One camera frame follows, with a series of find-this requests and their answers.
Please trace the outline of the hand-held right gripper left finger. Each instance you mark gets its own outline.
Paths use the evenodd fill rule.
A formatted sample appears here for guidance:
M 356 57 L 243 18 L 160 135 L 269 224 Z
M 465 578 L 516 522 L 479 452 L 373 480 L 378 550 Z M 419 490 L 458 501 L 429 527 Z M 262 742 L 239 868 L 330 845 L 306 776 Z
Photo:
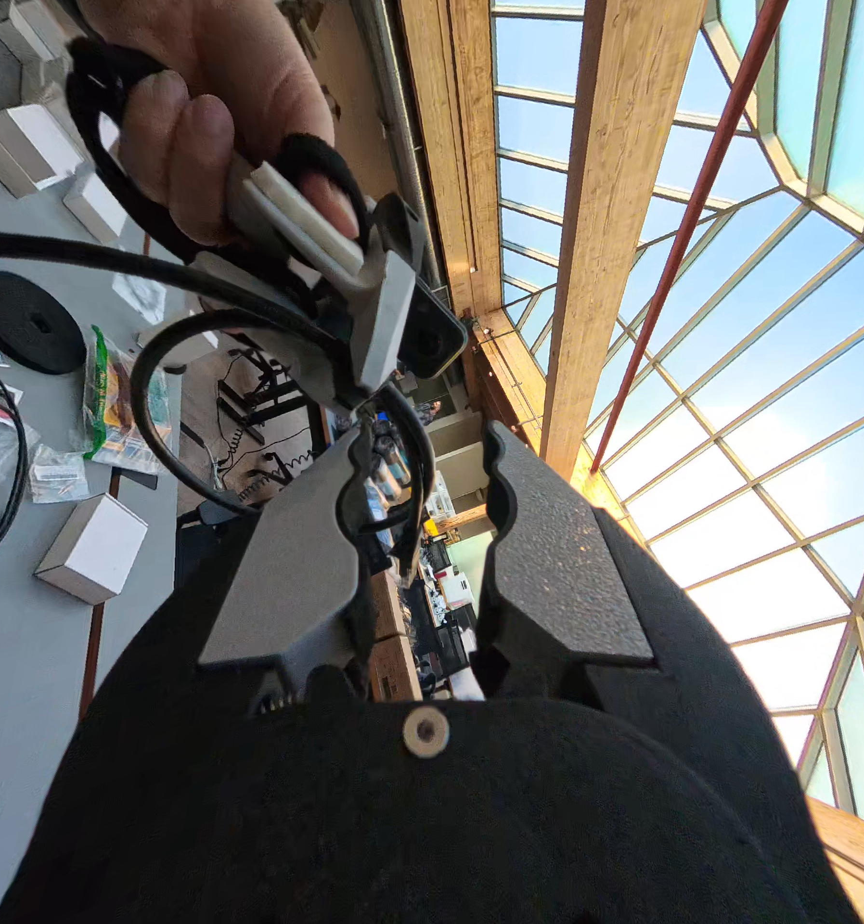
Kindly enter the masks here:
M 369 433 L 354 427 L 264 505 L 201 668 L 272 668 L 299 695 L 324 665 L 368 667 L 376 612 L 358 541 L 374 524 L 365 491 L 370 455 Z

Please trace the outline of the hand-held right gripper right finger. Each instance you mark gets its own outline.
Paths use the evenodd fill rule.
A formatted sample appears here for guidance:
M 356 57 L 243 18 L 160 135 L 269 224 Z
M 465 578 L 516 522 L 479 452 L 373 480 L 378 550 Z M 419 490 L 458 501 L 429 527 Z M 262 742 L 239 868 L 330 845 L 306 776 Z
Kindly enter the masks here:
M 586 665 L 655 655 L 593 507 L 498 421 L 484 431 L 485 558 L 472 672 L 484 697 L 561 698 Z

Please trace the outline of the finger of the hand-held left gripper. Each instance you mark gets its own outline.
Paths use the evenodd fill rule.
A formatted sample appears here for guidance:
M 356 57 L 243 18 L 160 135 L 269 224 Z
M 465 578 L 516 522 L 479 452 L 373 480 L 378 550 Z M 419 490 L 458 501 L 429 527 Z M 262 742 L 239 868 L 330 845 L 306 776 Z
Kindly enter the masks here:
M 359 285 L 348 297 L 353 379 L 368 395 L 380 390 L 397 364 L 415 282 L 415 271 L 405 260 L 383 255 L 364 267 Z
M 276 302 L 279 295 L 291 295 L 287 288 L 265 283 L 213 251 L 201 251 L 190 266 L 270 301 Z M 334 413 L 354 413 L 364 405 L 365 394 L 352 383 L 349 368 L 340 372 L 318 346 L 296 334 L 281 333 L 273 328 L 243 329 L 242 332 L 276 359 L 300 390 L 317 404 Z

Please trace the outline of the person's left hand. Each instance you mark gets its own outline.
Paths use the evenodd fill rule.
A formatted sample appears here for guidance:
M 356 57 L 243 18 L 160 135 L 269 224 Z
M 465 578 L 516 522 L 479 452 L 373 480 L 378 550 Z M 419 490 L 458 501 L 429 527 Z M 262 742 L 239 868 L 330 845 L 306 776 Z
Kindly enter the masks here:
M 163 66 L 129 93 L 123 171 L 191 241 L 224 246 L 234 153 L 259 165 L 290 135 L 333 147 L 320 84 L 268 1 L 79 1 L 84 27 Z

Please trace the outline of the brown cardboard box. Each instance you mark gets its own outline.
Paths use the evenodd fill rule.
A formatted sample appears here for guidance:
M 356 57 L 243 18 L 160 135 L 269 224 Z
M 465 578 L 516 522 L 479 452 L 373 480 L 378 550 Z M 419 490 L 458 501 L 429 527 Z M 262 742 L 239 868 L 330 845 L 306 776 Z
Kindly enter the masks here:
M 407 636 L 396 634 L 375 642 L 369 661 L 369 673 L 373 702 L 423 700 L 424 695 Z
M 375 641 L 380 642 L 396 636 L 406 636 L 407 629 L 400 599 L 400 589 L 391 573 L 383 571 L 372 576 L 371 592 L 376 609 Z

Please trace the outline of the upright white cardboard box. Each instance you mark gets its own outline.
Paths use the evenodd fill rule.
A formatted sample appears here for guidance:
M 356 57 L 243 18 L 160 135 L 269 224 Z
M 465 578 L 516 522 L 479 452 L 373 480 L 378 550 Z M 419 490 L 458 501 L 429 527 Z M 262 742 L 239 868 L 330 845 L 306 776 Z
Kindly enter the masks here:
M 193 316 L 194 312 L 189 310 L 182 312 L 171 319 L 166 319 L 161 323 L 140 332 L 136 336 L 136 343 L 139 348 L 144 348 L 164 329 L 172 326 L 173 323 L 186 317 Z M 218 350 L 218 336 L 211 332 L 196 334 L 191 338 L 183 341 L 174 347 L 162 360 L 161 367 L 164 371 L 171 374 L 183 374 L 185 369 L 198 359 Z

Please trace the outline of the clear snack bag green edge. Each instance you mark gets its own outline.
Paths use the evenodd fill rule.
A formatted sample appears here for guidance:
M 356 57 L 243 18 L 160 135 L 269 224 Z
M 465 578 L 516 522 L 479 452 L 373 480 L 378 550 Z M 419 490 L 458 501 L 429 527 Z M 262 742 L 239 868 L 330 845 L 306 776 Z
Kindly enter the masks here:
M 147 445 L 132 409 L 135 356 L 119 349 L 93 324 L 83 365 L 83 458 L 86 461 L 156 476 L 162 466 Z

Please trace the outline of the wooden ceiling beam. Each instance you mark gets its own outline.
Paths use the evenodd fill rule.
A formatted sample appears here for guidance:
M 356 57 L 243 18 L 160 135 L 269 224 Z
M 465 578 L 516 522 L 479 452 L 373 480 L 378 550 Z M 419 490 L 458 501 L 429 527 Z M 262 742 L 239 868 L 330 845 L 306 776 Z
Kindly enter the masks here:
M 703 1 L 588 1 L 540 456 L 571 480 Z

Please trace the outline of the clear bag of white parts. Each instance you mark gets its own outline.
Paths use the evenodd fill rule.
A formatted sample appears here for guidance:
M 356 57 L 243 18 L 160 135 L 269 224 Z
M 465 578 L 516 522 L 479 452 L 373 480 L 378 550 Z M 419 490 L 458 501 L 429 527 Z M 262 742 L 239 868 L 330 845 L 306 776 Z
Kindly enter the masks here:
M 91 496 L 80 452 L 36 447 L 29 467 L 31 500 L 37 504 L 81 502 Z

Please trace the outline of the red ceiling pipe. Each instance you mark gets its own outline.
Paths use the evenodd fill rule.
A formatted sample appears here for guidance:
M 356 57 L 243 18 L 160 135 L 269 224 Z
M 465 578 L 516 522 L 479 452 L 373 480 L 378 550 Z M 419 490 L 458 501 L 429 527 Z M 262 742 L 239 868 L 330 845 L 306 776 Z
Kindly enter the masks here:
M 703 160 L 698 179 L 692 189 L 685 214 L 674 237 L 667 263 L 661 273 L 657 289 L 647 306 L 644 323 L 634 345 L 631 359 L 623 375 L 619 391 L 609 412 L 602 438 L 593 456 L 590 474 L 599 471 L 611 436 L 619 421 L 633 381 L 641 364 L 649 340 L 657 326 L 659 315 L 675 283 L 677 272 L 685 257 L 695 227 L 701 217 L 708 196 L 712 191 L 717 174 L 723 165 L 731 139 L 744 114 L 746 104 L 755 87 L 767 53 L 777 34 L 781 18 L 787 9 L 787 1 L 767 1 L 760 8 L 755 20 L 745 54 L 738 65 L 725 106 L 722 110 Z

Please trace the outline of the black velcro tape roll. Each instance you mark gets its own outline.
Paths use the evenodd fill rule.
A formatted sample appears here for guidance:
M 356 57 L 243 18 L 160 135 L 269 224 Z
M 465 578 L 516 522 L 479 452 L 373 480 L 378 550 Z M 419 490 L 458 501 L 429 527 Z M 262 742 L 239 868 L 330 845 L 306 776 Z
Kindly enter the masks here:
M 49 292 L 0 271 L 0 352 L 33 372 L 70 374 L 86 361 L 79 325 Z

